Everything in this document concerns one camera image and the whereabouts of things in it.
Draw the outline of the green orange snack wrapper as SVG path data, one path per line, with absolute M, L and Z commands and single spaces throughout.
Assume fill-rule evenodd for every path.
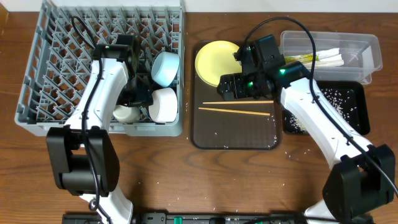
M 285 58 L 286 63 L 290 63 L 290 62 L 294 62 L 294 61 L 299 61 L 300 63 L 310 63 L 313 61 L 312 54 L 286 56 L 284 58 Z

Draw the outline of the pink white bowl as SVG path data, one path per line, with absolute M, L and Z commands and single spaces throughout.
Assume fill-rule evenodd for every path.
M 152 93 L 153 104 L 149 106 L 151 120 L 156 123 L 174 122 L 177 117 L 178 100 L 173 89 L 163 88 Z

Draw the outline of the white paper cup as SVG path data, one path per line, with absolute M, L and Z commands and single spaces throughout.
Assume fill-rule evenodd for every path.
M 120 123 L 131 124 L 140 120 L 141 112 L 140 109 L 136 107 L 116 105 L 113 111 L 113 116 Z

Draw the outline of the light blue bowl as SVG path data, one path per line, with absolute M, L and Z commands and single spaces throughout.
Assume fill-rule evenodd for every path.
M 151 70 L 152 80 L 167 88 L 175 78 L 180 65 L 180 57 L 172 52 L 161 52 L 156 57 Z

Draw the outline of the yellow plate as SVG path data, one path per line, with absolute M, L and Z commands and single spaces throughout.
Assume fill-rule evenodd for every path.
M 242 66 L 235 60 L 238 45 L 216 40 L 204 45 L 195 58 L 197 75 L 208 85 L 217 87 L 222 75 L 241 73 Z

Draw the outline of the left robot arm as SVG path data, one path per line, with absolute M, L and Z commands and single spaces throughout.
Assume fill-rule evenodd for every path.
M 133 204 L 118 185 L 119 159 L 109 138 L 116 106 L 153 104 L 152 88 L 139 74 L 141 45 L 133 35 L 97 44 L 83 96 L 61 128 L 46 137 L 55 184 L 89 203 L 105 223 L 131 223 Z

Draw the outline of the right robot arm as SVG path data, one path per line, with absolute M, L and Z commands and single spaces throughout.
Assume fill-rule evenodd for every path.
M 393 201 L 396 158 L 387 145 L 374 146 L 352 128 L 324 97 L 309 65 L 286 61 L 274 37 L 244 42 L 234 53 L 241 72 L 223 75 L 217 90 L 226 100 L 265 96 L 278 101 L 318 144 L 331 172 L 322 199 L 307 208 L 308 223 L 353 223 Z

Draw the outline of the white paper napkin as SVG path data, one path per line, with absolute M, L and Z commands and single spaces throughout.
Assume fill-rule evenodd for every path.
M 312 66 L 313 54 L 302 55 L 301 63 L 310 68 Z M 339 48 L 321 50 L 316 53 L 315 68 L 317 67 L 339 67 L 344 65 L 344 60 Z

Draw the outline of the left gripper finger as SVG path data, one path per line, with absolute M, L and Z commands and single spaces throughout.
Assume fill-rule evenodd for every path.
M 119 94 L 117 105 L 137 106 L 139 104 L 136 101 L 137 89 L 137 79 L 129 79 Z
M 152 86 L 147 77 L 137 78 L 137 95 L 136 101 L 139 106 L 150 106 L 153 105 L 153 97 L 152 97 Z

